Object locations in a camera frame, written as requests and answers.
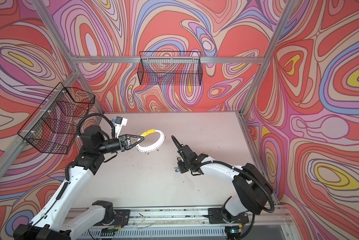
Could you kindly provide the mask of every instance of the yellow handle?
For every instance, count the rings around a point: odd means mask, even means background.
[[[142,137],[146,137],[146,136],[148,136],[149,134],[154,133],[154,132],[155,132],[155,129],[150,129],[150,130],[144,132],[143,134],[141,134],[141,136],[142,136]]]

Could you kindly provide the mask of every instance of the white table surface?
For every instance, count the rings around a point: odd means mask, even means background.
[[[101,165],[73,207],[89,207],[96,200],[113,202],[114,207],[221,205],[228,197],[236,195],[231,183],[214,176],[175,172],[179,155],[172,135],[197,154],[205,153],[232,165],[253,164],[233,112],[105,115],[109,119],[116,116],[128,119],[120,135],[140,135],[149,129],[158,129],[165,134],[165,141],[159,151],[149,154],[139,152],[136,147],[119,151],[117,157]],[[105,120],[100,127],[111,136]],[[150,145],[158,137],[159,133],[148,135],[141,146]]]

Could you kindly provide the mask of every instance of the white ring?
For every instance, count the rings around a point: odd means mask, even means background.
[[[159,130],[156,130],[155,132],[159,132],[159,134],[160,134],[159,139],[155,143],[153,143],[152,145],[147,146],[147,147],[141,147],[139,144],[137,144],[138,151],[151,152],[151,151],[156,150],[158,147],[160,147],[162,145],[163,141],[165,140],[165,135],[163,134],[163,132],[161,132]]]

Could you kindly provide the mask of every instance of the patterned wall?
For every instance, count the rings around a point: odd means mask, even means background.
[[[74,55],[138,56],[199,50],[263,56],[283,1],[97,1],[47,3]],[[258,65],[204,65],[201,87],[139,86],[135,64],[83,64],[104,111],[237,111]]]
[[[302,238],[359,239],[359,1],[300,1],[245,118]]]
[[[0,4],[0,156],[47,94],[70,74],[57,46],[29,1]],[[12,239],[64,179],[62,168],[77,155],[41,154],[26,146],[0,180],[0,239]]]

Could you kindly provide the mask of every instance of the black wire basket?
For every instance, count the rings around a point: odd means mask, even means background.
[[[93,107],[95,96],[72,87],[63,87],[60,93],[55,94],[58,96],[45,110],[40,120],[29,131],[23,130],[37,109],[18,131],[18,135],[39,152],[67,154],[76,138],[76,126]]]
[[[139,56],[140,85],[201,85],[203,72],[199,51],[141,51]]]

